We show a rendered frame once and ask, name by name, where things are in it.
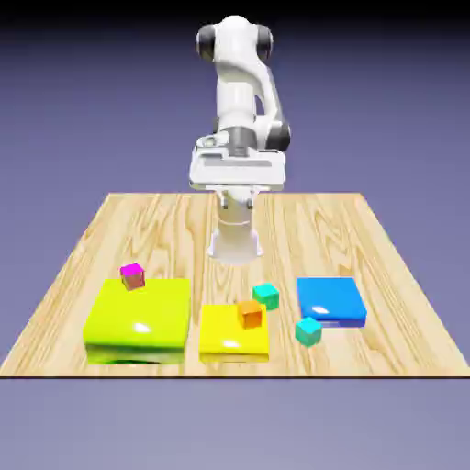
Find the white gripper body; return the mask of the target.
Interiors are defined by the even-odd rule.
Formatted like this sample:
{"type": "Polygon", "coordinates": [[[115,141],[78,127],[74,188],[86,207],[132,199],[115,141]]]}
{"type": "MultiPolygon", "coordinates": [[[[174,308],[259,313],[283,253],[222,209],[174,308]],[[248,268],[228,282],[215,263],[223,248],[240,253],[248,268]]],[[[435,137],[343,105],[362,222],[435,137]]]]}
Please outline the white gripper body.
{"type": "Polygon", "coordinates": [[[247,156],[233,157],[229,156],[227,147],[195,149],[189,182],[197,189],[222,185],[282,189],[285,183],[285,154],[248,148],[247,156]]]}

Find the small teal cube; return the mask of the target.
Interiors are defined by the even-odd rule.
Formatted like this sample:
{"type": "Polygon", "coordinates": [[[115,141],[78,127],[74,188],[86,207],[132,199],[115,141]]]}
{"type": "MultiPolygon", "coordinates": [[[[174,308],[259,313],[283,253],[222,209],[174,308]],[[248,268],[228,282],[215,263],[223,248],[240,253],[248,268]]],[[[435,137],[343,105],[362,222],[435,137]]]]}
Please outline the small teal cube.
{"type": "Polygon", "coordinates": [[[321,336],[322,325],[311,317],[305,317],[296,324],[295,337],[306,347],[311,347],[319,343],[321,336]]]}
{"type": "Polygon", "coordinates": [[[279,308],[279,291],[271,283],[255,285],[252,288],[252,298],[265,305],[267,311],[279,308]]]}

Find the small orange cube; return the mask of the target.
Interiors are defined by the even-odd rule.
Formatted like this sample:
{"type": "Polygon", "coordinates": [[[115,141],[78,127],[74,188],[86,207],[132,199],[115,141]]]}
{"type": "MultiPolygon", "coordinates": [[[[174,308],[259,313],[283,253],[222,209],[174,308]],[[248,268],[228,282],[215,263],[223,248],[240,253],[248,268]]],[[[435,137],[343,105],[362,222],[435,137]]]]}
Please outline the small orange cube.
{"type": "Polygon", "coordinates": [[[237,304],[238,317],[245,330],[259,328],[263,322],[262,304],[255,299],[244,300],[237,304]]]}

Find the small magenta cube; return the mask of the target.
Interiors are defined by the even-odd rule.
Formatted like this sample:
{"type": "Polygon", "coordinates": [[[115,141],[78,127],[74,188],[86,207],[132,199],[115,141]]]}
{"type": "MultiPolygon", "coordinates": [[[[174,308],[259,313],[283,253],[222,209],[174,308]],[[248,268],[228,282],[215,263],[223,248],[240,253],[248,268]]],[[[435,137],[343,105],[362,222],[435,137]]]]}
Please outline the small magenta cube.
{"type": "Polygon", "coordinates": [[[120,278],[128,291],[145,286],[145,271],[139,263],[130,263],[119,268],[120,278]]]}

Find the large blue box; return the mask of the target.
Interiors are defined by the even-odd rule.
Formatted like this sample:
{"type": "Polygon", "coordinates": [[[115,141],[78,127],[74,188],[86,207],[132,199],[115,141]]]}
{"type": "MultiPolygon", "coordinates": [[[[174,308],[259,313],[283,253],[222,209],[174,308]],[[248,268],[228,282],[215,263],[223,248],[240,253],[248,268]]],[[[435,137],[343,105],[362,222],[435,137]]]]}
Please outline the large blue box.
{"type": "Polygon", "coordinates": [[[365,325],[367,310],[352,277],[298,277],[297,298],[302,318],[334,328],[365,325]]]}

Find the large lime yellow box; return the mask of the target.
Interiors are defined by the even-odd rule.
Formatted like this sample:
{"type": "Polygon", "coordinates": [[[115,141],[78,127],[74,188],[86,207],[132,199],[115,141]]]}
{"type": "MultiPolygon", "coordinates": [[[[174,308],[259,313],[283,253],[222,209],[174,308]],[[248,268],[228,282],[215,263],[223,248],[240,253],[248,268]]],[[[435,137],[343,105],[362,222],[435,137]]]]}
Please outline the large lime yellow box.
{"type": "Polygon", "coordinates": [[[107,279],[84,324],[87,361],[179,364],[190,316],[187,279],[150,279],[132,291],[118,279],[107,279]]]}

